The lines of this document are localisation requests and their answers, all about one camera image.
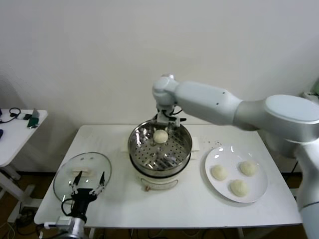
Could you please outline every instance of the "floor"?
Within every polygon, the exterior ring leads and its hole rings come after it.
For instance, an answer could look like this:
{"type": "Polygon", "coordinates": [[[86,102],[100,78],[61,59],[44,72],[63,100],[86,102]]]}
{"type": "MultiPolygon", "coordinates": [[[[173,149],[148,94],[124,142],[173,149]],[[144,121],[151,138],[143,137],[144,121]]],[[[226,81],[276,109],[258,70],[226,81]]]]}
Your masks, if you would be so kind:
{"type": "MultiPolygon", "coordinates": [[[[28,184],[35,184],[35,190],[31,195],[34,198],[43,198],[47,188],[49,187],[53,176],[35,176],[35,175],[22,175],[18,184],[20,188],[25,189],[28,184]]],[[[300,176],[292,176],[288,179],[288,185],[290,187],[298,187],[301,181],[300,176]]],[[[11,211],[15,207],[17,200],[10,194],[6,193],[0,200],[0,226],[6,222],[11,211]]],[[[249,233],[253,229],[244,229],[244,233],[249,233]]],[[[8,225],[4,225],[0,228],[0,239],[12,238],[13,233],[9,231],[8,225]]],[[[55,230],[42,230],[44,237],[50,237],[56,234],[55,230]]],[[[22,234],[28,234],[35,232],[35,225],[32,223],[29,226],[20,228],[19,232],[22,234]]],[[[130,237],[129,230],[126,229],[98,229],[95,233],[95,239],[239,239],[236,229],[202,229],[202,230],[134,230],[132,237],[130,237]]],[[[15,228],[16,239],[36,239],[38,238],[36,233],[28,236],[19,235],[15,228]]],[[[275,229],[270,234],[263,237],[263,239],[307,239],[302,225],[285,226],[275,229]]]]}

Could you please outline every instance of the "robotic arm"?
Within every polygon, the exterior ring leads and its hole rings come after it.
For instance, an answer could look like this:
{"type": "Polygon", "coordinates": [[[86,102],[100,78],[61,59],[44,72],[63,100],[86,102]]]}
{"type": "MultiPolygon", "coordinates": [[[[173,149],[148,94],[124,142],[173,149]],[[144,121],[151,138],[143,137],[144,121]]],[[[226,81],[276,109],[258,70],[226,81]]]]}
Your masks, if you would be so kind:
{"type": "Polygon", "coordinates": [[[270,96],[261,101],[243,101],[223,88],[196,82],[178,83],[163,75],[153,85],[159,111],[157,122],[179,126],[171,117],[175,106],[191,116],[216,125],[243,130],[264,129],[267,143],[283,155],[291,152],[303,171],[298,207],[310,239],[319,234],[319,106],[299,97],[270,96]]]}

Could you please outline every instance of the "stainless steel steamer basket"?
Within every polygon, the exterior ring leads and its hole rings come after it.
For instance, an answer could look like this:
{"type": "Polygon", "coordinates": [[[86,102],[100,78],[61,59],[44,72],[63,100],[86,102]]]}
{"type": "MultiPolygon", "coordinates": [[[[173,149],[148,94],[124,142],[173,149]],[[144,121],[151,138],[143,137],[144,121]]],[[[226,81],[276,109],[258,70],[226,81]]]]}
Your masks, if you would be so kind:
{"type": "Polygon", "coordinates": [[[190,160],[192,140],[188,130],[180,125],[174,127],[156,124],[149,120],[135,128],[128,141],[131,162],[142,174],[152,178],[167,178],[182,171],[190,160]],[[156,130],[168,132],[166,143],[153,140],[156,130]]]}

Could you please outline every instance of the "dough ball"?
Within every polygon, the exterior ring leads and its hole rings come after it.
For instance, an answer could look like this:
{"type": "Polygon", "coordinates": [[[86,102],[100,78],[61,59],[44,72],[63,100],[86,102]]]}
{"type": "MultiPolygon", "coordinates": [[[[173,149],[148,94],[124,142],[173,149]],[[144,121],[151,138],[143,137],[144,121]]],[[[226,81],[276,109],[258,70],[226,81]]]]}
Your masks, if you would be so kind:
{"type": "Polygon", "coordinates": [[[165,130],[156,130],[153,134],[155,143],[165,143],[168,140],[168,133],[165,130]]]}
{"type": "Polygon", "coordinates": [[[230,184],[231,191],[238,197],[245,197],[249,193],[249,187],[243,180],[234,180],[230,184]]]}
{"type": "Polygon", "coordinates": [[[226,168],[224,168],[221,165],[215,165],[214,167],[212,167],[211,169],[211,174],[213,175],[213,177],[219,181],[223,181],[227,178],[228,176],[228,172],[226,170],[226,168]]]}
{"type": "Polygon", "coordinates": [[[240,171],[246,176],[254,176],[257,172],[257,165],[253,161],[245,161],[239,165],[240,171]]]}

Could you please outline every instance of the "glass lid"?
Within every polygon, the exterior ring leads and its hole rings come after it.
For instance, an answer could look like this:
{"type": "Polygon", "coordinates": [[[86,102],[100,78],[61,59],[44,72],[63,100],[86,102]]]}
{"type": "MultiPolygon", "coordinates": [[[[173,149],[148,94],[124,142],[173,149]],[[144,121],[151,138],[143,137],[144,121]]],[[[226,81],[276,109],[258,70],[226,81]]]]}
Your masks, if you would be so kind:
{"type": "Polygon", "coordinates": [[[104,186],[110,180],[112,167],[109,159],[97,152],[82,153],[66,162],[54,177],[53,191],[55,196],[63,202],[71,198],[73,183],[76,176],[82,171],[77,188],[96,189],[104,173],[104,186]]]}

